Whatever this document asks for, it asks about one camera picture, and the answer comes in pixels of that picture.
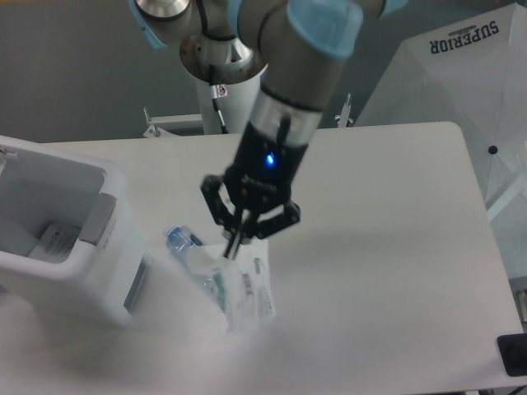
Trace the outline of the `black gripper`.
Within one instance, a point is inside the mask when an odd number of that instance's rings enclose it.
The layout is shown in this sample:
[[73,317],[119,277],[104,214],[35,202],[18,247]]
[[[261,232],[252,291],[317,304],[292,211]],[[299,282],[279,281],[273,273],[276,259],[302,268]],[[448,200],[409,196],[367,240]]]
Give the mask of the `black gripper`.
[[[291,146],[287,138],[291,123],[282,121],[277,136],[263,135],[248,123],[235,158],[224,175],[207,174],[201,184],[214,222],[227,233],[224,258],[235,258],[242,244],[267,239],[301,220],[301,208],[291,199],[291,184],[308,148]],[[221,187],[234,205],[230,212],[220,194]],[[282,205],[282,211],[264,221],[261,214]],[[244,220],[244,210],[249,211]]]

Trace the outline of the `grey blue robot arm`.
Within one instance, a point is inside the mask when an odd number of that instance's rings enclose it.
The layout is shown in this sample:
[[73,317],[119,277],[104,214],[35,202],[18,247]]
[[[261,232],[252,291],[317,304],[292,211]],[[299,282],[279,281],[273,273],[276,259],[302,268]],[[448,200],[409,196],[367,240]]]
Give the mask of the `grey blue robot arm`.
[[365,19],[401,1],[131,1],[153,45],[190,44],[210,86],[260,80],[240,145],[201,190],[227,239],[225,256],[301,218],[291,185]]

